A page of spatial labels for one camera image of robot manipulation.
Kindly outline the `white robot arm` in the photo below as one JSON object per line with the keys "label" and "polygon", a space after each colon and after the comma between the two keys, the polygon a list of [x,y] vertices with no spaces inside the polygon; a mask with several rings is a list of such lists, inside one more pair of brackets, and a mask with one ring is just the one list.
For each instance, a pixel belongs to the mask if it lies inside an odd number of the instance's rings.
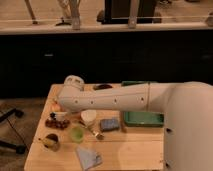
{"label": "white robot arm", "polygon": [[203,82],[143,83],[86,91],[68,76],[60,106],[82,110],[148,111],[164,115],[164,171],[213,171],[213,85]]}

